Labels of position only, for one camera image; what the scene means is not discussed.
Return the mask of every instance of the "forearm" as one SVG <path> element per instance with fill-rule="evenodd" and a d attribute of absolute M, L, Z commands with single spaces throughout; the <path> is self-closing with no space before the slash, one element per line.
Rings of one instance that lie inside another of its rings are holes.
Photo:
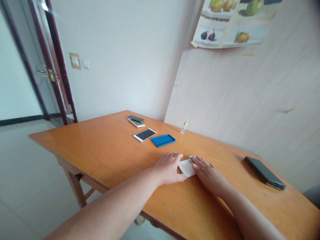
<path fill-rule="evenodd" d="M 273 224 L 240 192 L 229 191 L 222 200 L 232 211 L 242 235 L 249 239 L 285 239 Z"/>
<path fill-rule="evenodd" d="M 159 186 L 147 169 L 100 196 L 47 239 L 120 239 Z"/>

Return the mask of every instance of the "small white device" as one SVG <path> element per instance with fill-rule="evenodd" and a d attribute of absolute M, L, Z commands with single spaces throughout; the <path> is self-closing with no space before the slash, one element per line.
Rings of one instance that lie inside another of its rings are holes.
<path fill-rule="evenodd" d="M 138 139 L 140 142 L 144 142 L 145 140 L 151 138 L 153 135 L 157 134 L 157 132 L 153 131 L 152 129 L 148 128 L 147 130 L 144 130 L 142 132 L 139 132 L 135 135 L 133 135 L 136 139 Z"/>
<path fill-rule="evenodd" d="M 179 169 L 181 172 L 186 175 L 188 178 L 192 177 L 193 175 L 196 175 L 195 171 L 192 168 L 192 158 L 195 158 L 195 156 L 189 156 L 189 159 L 180 161 L 178 164 Z"/>
<path fill-rule="evenodd" d="M 131 122 L 133 125 L 135 125 L 136 127 L 145 127 L 146 125 L 144 125 L 142 122 L 139 122 L 137 120 L 134 120 L 132 118 L 128 118 L 129 122 Z"/>

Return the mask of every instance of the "small glass bottle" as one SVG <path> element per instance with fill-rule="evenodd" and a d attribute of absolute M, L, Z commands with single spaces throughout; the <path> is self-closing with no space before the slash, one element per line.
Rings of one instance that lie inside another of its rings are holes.
<path fill-rule="evenodd" d="M 184 126 L 183 126 L 183 128 L 181 129 L 181 134 L 184 134 L 185 133 L 185 131 L 186 131 L 186 128 L 187 128 L 187 125 L 188 125 L 188 119 L 184 122 Z"/>

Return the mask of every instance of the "floor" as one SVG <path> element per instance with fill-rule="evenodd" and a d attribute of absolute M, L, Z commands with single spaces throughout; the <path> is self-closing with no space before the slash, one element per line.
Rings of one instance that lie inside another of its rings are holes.
<path fill-rule="evenodd" d="M 78 212 L 69 182 L 53 154 L 28 138 L 52 129 L 37 120 L 0 127 L 0 239 L 42 239 Z M 81 183 L 84 192 L 90 187 Z M 97 191 L 89 202 L 100 195 Z M 134 223 L 123 240 L 173 238 L 148 221 Z"/>

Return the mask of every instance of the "door frame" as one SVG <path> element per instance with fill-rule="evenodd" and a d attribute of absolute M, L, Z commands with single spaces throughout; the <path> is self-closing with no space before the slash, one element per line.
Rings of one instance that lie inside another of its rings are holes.
<path fill-rule="evenodd" d="M 58 31 L 56 28 L 54 16 L 52 14 L 51 2 L 48 1 L 48 3 L 47 3 L 47 7 L 48 7 L 49 11 L 45 11 L 45 15 L 40 12 L 39 17 L 41 17 L 43 19 L 38 19 L 33 1 L 32 0 L 27 0 L 27 1 L 28 1 L 28 5 L 29 5 L 30 11 L 31 11 L 31 15 L 32 15 L 34 24 L 35 24 L 35 28 L 36 28 L 37 37 L 38 37 L 38 40 L 40 43 L 41 51 L 43 53 L 43 56 L 45 58 L 45 62 L 47 64 L 47 68 L 53 69 L 53 66 L 52 66 L 51 60 L 50 60 L 50 53 L 48 51 L 49 50 L 54 51 L 55 55 L 56 55 L 56 58 L 54 59 L 54 64 L 57 64 L 57 69 L 60 69 L 59 78 L 60 78 L 60 80 L 62 80 L 62 84 L 55 81 L 55 82 L 52 82 L 52 87 L 53 87 L 54 94 L 57 99 L 59 110 L 61 112 L 63 124 L 68 125 L 71 123 L 76 123 L 76 122 L 78 122 L 78 119 L 77 119 L 77 115 L 76 115 L 76 111 L 75 111 L 75 107 L 74 107 L 74 102 L 73 102 L 73 98 L 72 98 L 72 94 L 71 94 L 67 71 L 65 68 L 65 62 L 64 62 L 64 58 L 63 58 L 63 54 L 62 54 L 62 48 L 60 45 L 60 39 L 59 39 Z M 21 56 L 23 63 L 26 67 L 26 70 L 29 75 L 32 87 L 36 93 L 36 97 L 39 101 L 41 110 L 43 111 L 44 119 L 50 120 L 50 115 L 48 114 L 48 111 L 46 110 L 46 107 L 45 107 L 44 101 L 41 97 L 40 91 L 37 88 L 35 78 L 33 76 L 30 64 L 26 58 L 26 54 L 25 54 L 25 51 L 24 51 L 22 43 L 21 43 L 21 39 L 20 39 L 18 32 L 17 32 L 17 29 L 15 27 L 11 12 L 9 11 L 9 6 L 7 5 L 7 2 L 5 0 L 0 0 L 0 3 L 1 3 L 2 9 L 3 9 L 4 16 L 8 22 L 11 34 L 14 38 L 14 41 L 17 45 L 20 56 Z M 42 33 L 42 30 L 41 30 L 41 27 L 39 24 L 39 21 L 41 21 L 41 20 L 46 21 L 48 23 L 48 24 L 44 24 L 44 26 L 43 26 L 45 33 Z M 46 41 L 44 40 L 44 38 L 43 38 L 44 36 L 42 34 L 51 35 L 52 41 L 47 41 L 48 45 L 46 44 Z M 61 96 L 58 84 L 60 84 L 60 87 L 64 89 L 65 94 L 63 94 L 63 96 Z M 69 106 L 66 106 L 66 108 L 65 108 L 62 97 L 64 97 L 67 100 L 67 102 L 71 105 L 72 114 L 73 114 L 74 119 L 67 117 L 65 109 L 68 110 Z"/>
<path fill-rule="evenodd" d="M 48 10 L 49 10 L 48 12 L 46 11 L 46 17 L 47 17 L 47 21 L 48 21 L 48 25 L 49 25 L 49 30 L 51 32 L 51 38 L 52 38 L 53 46 L 54 46 L 54 49 L 56 52 L 56 57 L 57 57 L 58 64 L 60 67 L 62 82 L 64 84 L 64 88 L 66 91 L 68 102 L 71 105 L 71 109 L 72 109 L 73 116 L 74 116 L 74 121 L 78 122 L 76 110 L 75 110 L 74 102 L 73 102 L 73 98 L 72 98 L 71 88 L 70 88 L 70 84 L 69 84 L 69 79 L 68 79 L 68 75 L 67 75 L 66 64 L 64 61 L 63 53 L 62 53 L 58 29 L 57 29 L 57 25 L 56 25 L 56 22 L 54 19 L 54 15 L 53 15 L 51 0 L 46 0 L 46 4 L 47 4 Z"/>

